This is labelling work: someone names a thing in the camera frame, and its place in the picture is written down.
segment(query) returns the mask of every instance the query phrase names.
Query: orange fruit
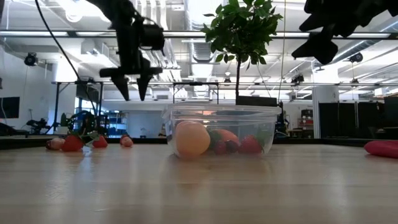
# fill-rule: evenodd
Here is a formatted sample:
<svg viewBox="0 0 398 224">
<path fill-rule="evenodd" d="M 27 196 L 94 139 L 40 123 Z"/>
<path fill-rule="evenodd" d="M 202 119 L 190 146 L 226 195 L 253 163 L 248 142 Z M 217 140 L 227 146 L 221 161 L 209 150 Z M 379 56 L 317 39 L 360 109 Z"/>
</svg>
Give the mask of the orange fruit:
<svg viewBox="0 0 398 224">
<path fill-rule="evenodd" d="M 208 149 L 210 135 L 201 123 L 183 121 L 175 128 L 175 145 L 179 157 L 194 159 Z"/>
<path fill-rule="evenodd" d="M 240 145 L 239 143 L 239 138 L 232 133 L 231 131 L 225 130 L 225 129 L 218 129 L 217 132 L 221 135 L 221 140 L 226 142 L 226 141 L 233 141 L 236 144 Z"/>
</svg>

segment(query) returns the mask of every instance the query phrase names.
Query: cable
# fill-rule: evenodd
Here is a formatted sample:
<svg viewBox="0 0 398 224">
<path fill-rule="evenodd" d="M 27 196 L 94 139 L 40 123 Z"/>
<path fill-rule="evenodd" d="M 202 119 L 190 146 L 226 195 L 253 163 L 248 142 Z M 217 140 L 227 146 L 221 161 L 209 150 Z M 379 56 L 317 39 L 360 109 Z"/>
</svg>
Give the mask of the cable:
<svg viewBox="0 0 398 224">
<path fill-rule="evenodd" d="M 267 92 L 268 92 L 269 97 L 272 98 L 272 97 L 271 97 L 271 94 L 269 93 L 269 90 L 268 90 L 268 88 L 267 88 L 267 84 L 265 83 L 264 78 L 263 78 L 262 75 L 261 75 L 261 72 L 260 72 L 260 68 L 259 68 L 259 64 L 258 64 L 258 63 L 257 63 L 257 70 L 259 71 L 260 77 L 261 77 L 262 82 L 263 82 L 263 84 L 264 84 L 264 86 L 265 86 L 265 88 L 266 88 L 266 90 L 267 90 Z"/>
<path fill-rule="evenodd" d="M 7 124 L 6 112 L 4 111 L 4 108 L 2 107 L 2 101 L 3 101 L 3 100 L 4 100 L 4 97 L 1 98 L 1 111 L 2 111 L 2 113 L 3 113 L 3 115 L 4 115 L 4 121 L 6 122 L 6 125 L 8 125 L 8 124 Z"/>
<path fill-rule="evenodd" d="M 284 12 L 284 43 L 282 46 L 282 68 L 280 69 L 280 83 L 279 83 L 279 91 L 278 91 L 278 102 L 280 99 L 280 89 L 282 88 L 282 80 L 284 77 L 284 59 L 285 59 L 285 41 L 286 41 L 286 1 L 285 0 L 285 12 Z"/>
<path fill-rule="evenodd" d="M 81 78 L 80 78 L 78 72 L 76 71 L 75 67 L 73 66 L 71 60 L 69 59 L 67 53 L 64 51 L 64 49 L 63 49 L 63 47 L 61 46 L 60 42 L 59 42 L 59 41 L 57 40 L 57 38 L 54 36 L 54 34 L 52 33 L 52 31 L 51 31 L 49 25 L 47 24 L 47 21 L 45 20 L 45 18 L 44 18 L 44 16 L 43 16 L 43 12 L 42 12 L 42 10 L 41 10 L 41 8 L 40 8 L 39 0 L 35 0 L 35 3 L 36 3 L 37 10 L 39 11 L 40 17 L 42 18 L 42 21 L 43 21 L 45 27 L 47 28 L 48 32 L 50 33 L 51 37 L 53 38 L 53 40 L 55 41 L 55 43 L 57 44 L 57 46 L 59 47 L 59 49 L 61 50 L 62 54 L 63 54 L 63 55 L 65 56 L 65 58 L 67 59 L 69 65 L 71 66 L 71 68 L 72 68 L 73 72 L 75 73 L 77 79 L 78 79 L 79 81 L 81 81 Z M 85 89 L 85 93 L 87 94 L 87 98 L 88 98 L 89 101 L 91 102 L 91 105 L 92 105 L 92 107 L 93 107 L 93 110 L 95 111 L 95 106 L 94 106 L 93 100 L 91 100 L 91 97 L 90 97 L 90 95 L 88 94 L 88 92 L 87 92 L 86 89 Z"/>
</svg>

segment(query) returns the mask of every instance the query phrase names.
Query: black cable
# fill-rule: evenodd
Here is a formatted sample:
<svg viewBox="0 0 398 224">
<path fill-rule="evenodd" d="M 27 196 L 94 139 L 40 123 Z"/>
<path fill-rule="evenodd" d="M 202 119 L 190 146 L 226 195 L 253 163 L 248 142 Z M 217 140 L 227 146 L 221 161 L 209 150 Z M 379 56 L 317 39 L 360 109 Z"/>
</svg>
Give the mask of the black cable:
<svg viewBox="0 0 398 224">
<path fill-rule="evenodd" d="M 36 3 L 37 10 L 39 11 L 40 17 L 42 18 L 42 21 L 43 21 L 45 27 L 47 28 L 48 32 L 50 33 L 50 35 L 51 35 L 51 37 L 53 38 L 53 40 L 55 41 L 55 43 L 58 45 L 58 47 L 59 47 L 59 49 L 61 50 L 62 54 L 63 54 L 63 55 L 65 56 L 65 58 L 67 59 L 69 65 L 70 65 L 71 68 L 73 69 L 73 72 L 75 72 L 75 75 L 76 75 L 77 79 L 78 79 L 79 81 L 81 81 L 81 78 L 80 78 L 79 74 L 77 73 L 75 67 L 73 66 L 72 62 L 70 61 L 70 59 L 69 59 L 67 53 L 64 51 L 64 49 L 62 48 L 60 42 L 58 42 L 57 38 L 54 36 L 54 34 L 52 33 L 52 31 L 51 31 L 49 25 L 47 24 L 47 21 L 45 20 L 45 18 L 44 18 L 44 16 L 43 16 L 42 9 L 40 8 L 39 0 L 35 0 L 35 3 Z M 95 111 L 96 111 L 96 108 L 95 108 L 95 106 L 94 106 L 93 100 L 91 100 L 91 97 L 90 97 L 90 95 L 88 94 L 88 91 L 87 91 L 86 89 L 85 89 L 85 92 L 86 92 L 87 98 L 88 98 L 89 101 L 91 102 L 91 105 L 92 105 L 93 110 L 94 110 L 94 112 L 95 112 Z"/>
</svg>

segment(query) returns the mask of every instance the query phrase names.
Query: wooden table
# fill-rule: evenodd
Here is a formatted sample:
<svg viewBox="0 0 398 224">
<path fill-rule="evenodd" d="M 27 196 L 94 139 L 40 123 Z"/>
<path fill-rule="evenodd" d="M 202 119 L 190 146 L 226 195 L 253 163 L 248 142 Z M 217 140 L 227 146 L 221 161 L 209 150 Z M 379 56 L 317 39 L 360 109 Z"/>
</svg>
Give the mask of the wooden table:
<svg viewBox="0 0 398 224">
<path fill-rule="evenodd" d="M 0 223 L 397 223 L 398 161 L 275 145 L 184 162 L 167 146 L 0 151 Z"/>
</svg>

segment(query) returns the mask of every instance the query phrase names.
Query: toy fruit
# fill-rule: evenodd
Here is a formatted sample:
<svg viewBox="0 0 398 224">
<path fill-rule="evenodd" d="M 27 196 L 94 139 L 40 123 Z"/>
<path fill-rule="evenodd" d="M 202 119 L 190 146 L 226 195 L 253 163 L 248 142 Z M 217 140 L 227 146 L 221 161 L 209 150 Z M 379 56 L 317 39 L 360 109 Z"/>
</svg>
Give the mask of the toy fruit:
<svg viewBox="0 0 398 224">
<path fill-rule="evenodd" d="M 83 141 L 76 135 L 68 135 L 61 147 L 64 152 L 77 152 L 84 146 Z"/>
<path fill-rule="evenodd" d="M 175 145 L 179 157 L 194 159 L 208 149 L 210 136 L 201 123 L 184 121 L 175 128 Z"/>
<path fill-rule="evenodd" d="M 123 134 L 121 137 L 120 137 L 120 141 L 119 141 L 119 143 L 122 145 L 122 140 L 125 138 L 125 137 L 130 137 L 128 134 Z"/>
<path fill-rule="evenodd" d="M 226 150 L 228 151 L 228 153 L 235 153 L 238 151 L 239 149 L 239 145 L 236 144 L 236 142 L 232 141 L 232 140 L 228 140 L 225 142 L 226 145 Z"/>
<path fill-rule="evenodd" d="M 216 144 L 214 145 L 213 150 L 214 150 L 214 153 L 216 155 L 226 155 L 226 154 L 228 154 L 226 144 L 222 140 L 219 140 L 219 141 L 216 142 Z"/>
<path fill-rule="evenodd" d="M 124 147 L 132 147 L 133 142 L 132 142 L 132 139 L 129 136 L 126 136 L 126 137 L 122 138 L 121 144 Z"/>
<path fill-rule="evenodd" d="M 64 139 L 54 138 L 52 140 L 47 141 L 46 148 L 48 150 L 58 151 L 58 150 L 60 150 L 62 148 L 64 143 L 65 143 Z"/>
<path fill-rule="evenodd" d="M 260 154 L 262 150 L 262 145 L 259 144 L 257 138 L 253 135 L 246 136 L 238 148 L 240 154 Z"/>
<path fill-rule="evenodd" d="M 223 140 L 224 142 L 231 140 L 239 145 L 239 138 L 231 131 L 218 129 L 217 132 L 221 135 L 221 140 Z"/>
<path fill-rule="evenodd" d="M 93 147 L 96 148 L 105 148 L 108 146 L 104 136 L 100 136 L 97 140 L 93 141 Z"/>
</svg>

